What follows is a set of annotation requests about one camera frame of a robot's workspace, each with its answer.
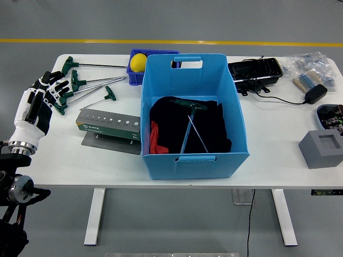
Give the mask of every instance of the red cloth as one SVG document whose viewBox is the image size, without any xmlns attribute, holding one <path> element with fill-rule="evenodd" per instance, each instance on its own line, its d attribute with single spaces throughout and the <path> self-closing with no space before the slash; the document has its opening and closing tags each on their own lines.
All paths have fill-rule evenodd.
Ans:
<svg viewBox="0 0 343 257">
<path fill-rule="evenodd" d="M 159 138 L 159 127 L 157 126 L 156 122 L 151 121 L 150 153 L 151 154 L 168 154 L 169 150 L 167 147 L 157 145 L 158 138 Z"/>
</svg>

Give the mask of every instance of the blue plastic bin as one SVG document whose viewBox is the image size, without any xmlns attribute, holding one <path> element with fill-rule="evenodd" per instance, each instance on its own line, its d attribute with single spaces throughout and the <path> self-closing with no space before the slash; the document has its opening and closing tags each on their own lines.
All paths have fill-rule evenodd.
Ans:
<svg viewBox="0 0 343 257">
<path fill-rule="evenodd" d="M 131 59 L 136 54 L 146 54 L 149 55 L 163 55 L 163 54 L 179 54 L 179 51 L 175 50 L 149 50 L 149 49 L 132 49 L 130 54 L 130 60 L 126 73 L 129 75 L 129 84 L 132 86 L 138 86 L 143 83 L 144 72 L 133 72 L 130 69 Z"/>
<path fill-rule="evenodd" d="M 203 61 L 201 68 L 172 69 L 171 61 Z M 161 97 L 217 101 L 223 105 L 230 153 L 149 154 L 150 108 Z M 142 158 L 151 179 L 228 178 L 248 158 L 247 136 L 235 84 L 222 54 L 152 55 L 141 96 Z"/>
</svg>

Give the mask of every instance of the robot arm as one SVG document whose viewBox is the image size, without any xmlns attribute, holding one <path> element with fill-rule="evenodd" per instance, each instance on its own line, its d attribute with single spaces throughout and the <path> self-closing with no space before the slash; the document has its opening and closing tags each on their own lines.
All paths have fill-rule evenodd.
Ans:
<svg viewBox="0 0 343 257">
<path fill-rule="evenodd" d="M 12 153 L 30 156 L 38 148 L 39 140 L 49 130 L 51 107 L 66 93 L 68 81 L 56 84 L 63 77 L 61 72 L 46 72 L 24 94 L 19 103 L 14 125 L 16 130 L 9 140 Z"/>
<path fill-rule="evenodd" d="M 69 91 L 68 81 L 57 84 L 63 78 L 61 72 L 46 72 L 24 94 L 14 119 L 16 130 L 10 140 L 0 141 L 0 206 L 7 206 L 0 219 L 0 256 L 18 256 L 28 243 L 24 231 L 26 207 L 50 195 L 50 190 L 35 188 L 29 176 L 16 174 L 18 167 L 31 163 L 30 155 L 38 149 L 39 140 L 49 130 L 51 107 L 56 100 Z M 1 148 L 8 146 L 11 153 L 1 154 Z M 10 219 L 19 206 L 17 221 Z"/>
</svg>

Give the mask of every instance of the plastic bag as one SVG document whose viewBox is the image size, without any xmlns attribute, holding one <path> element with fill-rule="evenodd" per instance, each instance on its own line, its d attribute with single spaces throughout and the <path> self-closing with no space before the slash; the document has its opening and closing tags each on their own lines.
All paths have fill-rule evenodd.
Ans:
<svg viewBox="0 0 343 257">
<path fill-rule="evenodd" d="M 320 52 L 286 56 L 285 60 L 281 62 L 281 66 L 284 70 L 284 76 L 291 77 L 293 81 L 297 81 L 297 83 L 294 83 L 295 85 L 299 86 L 299 83 L 303 83 L 302 90 L 303 88 L 310 88 L 311 85 L 308 83 L 312 82 L 314 85 L 322 84 L 329 93 L 337 92 L 332 66 L 327 60 L 326 55 Z"/>
</svg>

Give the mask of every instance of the black cloth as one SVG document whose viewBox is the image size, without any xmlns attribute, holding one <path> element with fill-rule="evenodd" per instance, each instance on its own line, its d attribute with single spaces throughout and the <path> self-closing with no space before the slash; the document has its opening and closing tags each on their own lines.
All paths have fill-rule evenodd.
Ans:
<svg viewBox="0 0 343 257">
<path fill-rule="evenodd" d="M 158 145 L 169 149 L 170 154 L 180 153 L 186 134 L 191 108 L 173 102 L 181 98 L 166 96 L 158 99 L 150 110 L 150 124 L 159 128 Z M 207 107 L 197 110 L 193 123 L 209 153 L 229 153 L 231 141 L 227 139 L 222 104 L 216 101 L 188 100 Z M 184 153 L 206 153 L 202 142 L 191 125 Z"/>
</svg>

